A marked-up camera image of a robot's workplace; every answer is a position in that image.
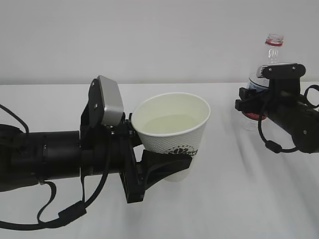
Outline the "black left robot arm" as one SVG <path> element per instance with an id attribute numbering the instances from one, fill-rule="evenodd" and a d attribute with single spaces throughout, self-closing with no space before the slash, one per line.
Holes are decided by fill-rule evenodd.
<path id="1" fill-rule="evenodd" d="M 128 203 L 141 202 L 158 181 L 186 170 L 192 158 L 177 153 L 144 150 L 140 161 L 134 148 L 141 145 L 131 122 L 90 127 L 79 131 L 24 133 L 10 125 L 0 127 L 0 189 L 10 191 L 53 179 L 119 174 Z"/>

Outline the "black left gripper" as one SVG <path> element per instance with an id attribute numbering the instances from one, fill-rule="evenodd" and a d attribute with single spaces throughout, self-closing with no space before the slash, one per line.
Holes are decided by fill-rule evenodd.
<path id="1" fill-rule="evenodd" d="M 143 150 L 142 179 L 134 154 L 134 147 L 141 144 L 125 115 L 118 126 L 90 126 L 88 117 L 81 117 L 81 181 L 84 181 L 85 176 L 102 175 L 94 193 L 87 200 L 82 197 L 85 204 L 93 203 L 109 174 L 119 174 L 127 202 L 136 203 L 144 199 L 145 191 L 154 184 L 191 165 L 192 157 L 187 154 L 161 154 Z"/>

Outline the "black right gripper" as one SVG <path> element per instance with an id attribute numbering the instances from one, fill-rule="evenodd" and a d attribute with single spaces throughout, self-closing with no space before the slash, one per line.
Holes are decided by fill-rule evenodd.
<path id="1" fill-rule="evenodd" d="M 239 98 L 235 101 L 235 109 L 243 113 L 254 113 L 259 115 L 264 105 L 263 115 L 270 117 L 271 120 L 277 118 L 276 115 L 276 98 L 275 89 L 268 89 L 257 92 L 255 89 L 239 89 Z"/>

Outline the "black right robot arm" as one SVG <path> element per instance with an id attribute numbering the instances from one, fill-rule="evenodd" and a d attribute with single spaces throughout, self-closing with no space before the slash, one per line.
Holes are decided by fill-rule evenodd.
<path id="1" fill-rule="evenodd" d="M 258 133 L 267 149 L 274 153 L 318 153 L 319 151 L 319 112 L 301 102 L 301 95 L 289 93 L 275 94 L 273 90 L 256 92 L 246 88 L 239 89 L 239 99 L 235 109 L 254 113 L 258 116 Z M 274 141 L 267 140 L 262 131 L 262 117 L 266 116 L 274 124 L 287 132 L 294 143 L 290 149 L 282 148 Z"/>

